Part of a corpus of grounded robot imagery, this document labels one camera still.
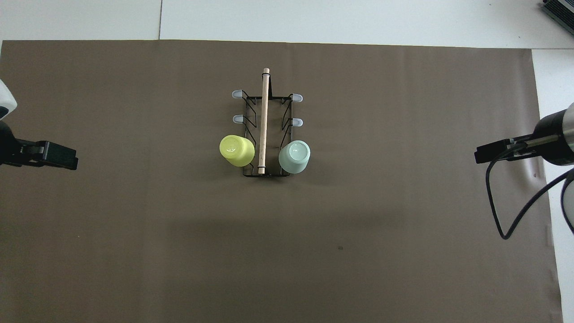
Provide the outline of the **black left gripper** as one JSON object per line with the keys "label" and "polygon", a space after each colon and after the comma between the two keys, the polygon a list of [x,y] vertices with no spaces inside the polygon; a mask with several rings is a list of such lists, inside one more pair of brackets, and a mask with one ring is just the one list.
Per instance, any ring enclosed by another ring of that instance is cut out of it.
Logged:
{"label": "black left gripper", "polygon": [[[12,129],[0,122],[0,164],[5,164],[20,149],[20,143]],[[31,167],[56,167],[77,170],[77,151],[51,141],[36,141],[23,144],[20,150],[22,164]]]}

